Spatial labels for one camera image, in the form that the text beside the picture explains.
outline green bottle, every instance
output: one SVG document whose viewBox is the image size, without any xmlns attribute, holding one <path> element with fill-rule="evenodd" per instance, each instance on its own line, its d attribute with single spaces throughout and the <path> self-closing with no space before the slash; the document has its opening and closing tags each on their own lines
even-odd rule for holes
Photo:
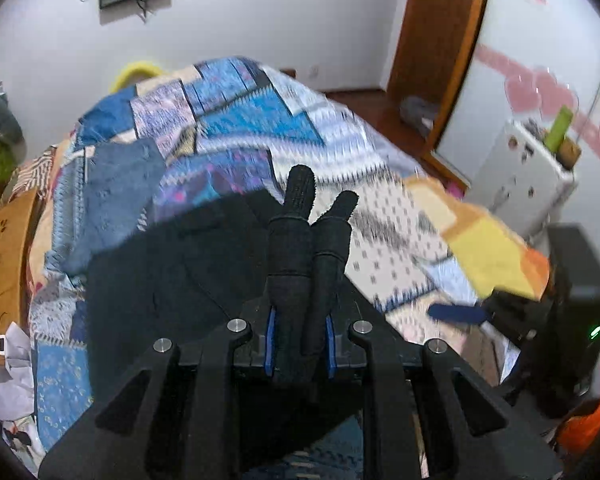
<svg viewBox="0 0 600 480">
<path fill-rule="evenodd" d="M 544 137 L 544 145 L 550 152 L 555 153 L 558 151 L 571 125 L 571 121 L 573 121 L 573 112 L 563 105 L 549 133 Z"/>
</svg>

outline bed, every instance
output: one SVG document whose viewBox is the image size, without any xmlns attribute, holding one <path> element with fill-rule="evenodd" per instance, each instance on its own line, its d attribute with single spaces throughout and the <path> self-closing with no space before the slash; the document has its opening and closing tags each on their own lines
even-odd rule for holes
<svg viewBox="0 0 600 480">
<path fill-rule="evenodd" d="M 43 450 L 93 402 L 84 276 L 90 258 L 228 194 L 266 189 L 282 200 L 296 164 L 315 173 L 311 221 L 341 190 L 359 195 L 346 275 L 376 309 L 406 339 L 445 339 L 498 382 L 502 359 L 493 338 L 427 317 L 431 303 L 473 294 L 449 242 L 462 249 L 456 235 L 464 228 L 441 214 L 442 186 L 348 108 L 253 60 L 217 59 L 105 97 L 69 138 L 20 169 L 10 200 L 33 186 L 43 200 L 27 265 Z M 468 216 L 472 224 L 479 215 Z M 299 452 L 314 460 L 312 474 L 355 478 L 362 471 L 360 427 L 349 420 Z M 292 463 L 287 458 L 275 471 Z M 245 478 L 273 478 L 272 471 Z"/>
</svg>

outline yellow cloth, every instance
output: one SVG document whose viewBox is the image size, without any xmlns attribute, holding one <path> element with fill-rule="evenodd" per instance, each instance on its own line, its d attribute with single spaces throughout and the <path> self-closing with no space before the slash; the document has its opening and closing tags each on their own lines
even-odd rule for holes
<svg viewBox="0 0 600 480">
<path fill-rule="evenodd" d="M 526 246 L 486 209 L 460 202 L 433 178 L 403 181 L 424 210 L 480 298 L 494 288 L 539 300 L 549 280 L 549 262 Z"/>
</svg>

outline pink heart decoration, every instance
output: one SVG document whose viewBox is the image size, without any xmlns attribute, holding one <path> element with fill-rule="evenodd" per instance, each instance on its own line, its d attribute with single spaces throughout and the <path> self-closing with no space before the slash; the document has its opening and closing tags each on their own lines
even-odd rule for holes
<svg viewBox="0 0 600 480">
<path fill-rule="evenodd" d="M 600 126 L 591 122 L 591 120 L 582 112 L 577 112 L 573 118 L 571 127 L 600 159 Z"/>
<path fill-rule="evenodd" d="M 558 85 L 548 70 L 536 71 L 536 88 L 541 97 L 540 114 L 542 120 L 553 119 L 563 105 L 574 112 L 578 109 L 578 97 L 565 85 Z"/>
<path fill-rule="evenodd" d="M 519 76 L 507 78 L 504 91 L 515 114 L 530 112 L 540 107 L 540 95 L 534 85 L 534 75 L 529 70 L 521 71 Z"/>
</svg>

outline orange cloth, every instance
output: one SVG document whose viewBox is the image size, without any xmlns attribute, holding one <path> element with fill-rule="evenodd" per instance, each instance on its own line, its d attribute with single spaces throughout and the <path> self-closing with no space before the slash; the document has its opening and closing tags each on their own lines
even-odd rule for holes
<svg viewBox="0 0 600 480">
<path fill-rule="evenodd" d="M 440 181 L 410 176 L 402 181 L 448 244 L 480 298 L 494 288 L 539 300 L 549 280 L 549 261 L 485 208 L 446 192 Z"/>
<path fill-rule="evenodd" d="M 582 453 L 600 431 L 600 405 L 591 415 L 572 416 L 558 435 L 560 444 L 569 453 Z"/>
</svg>

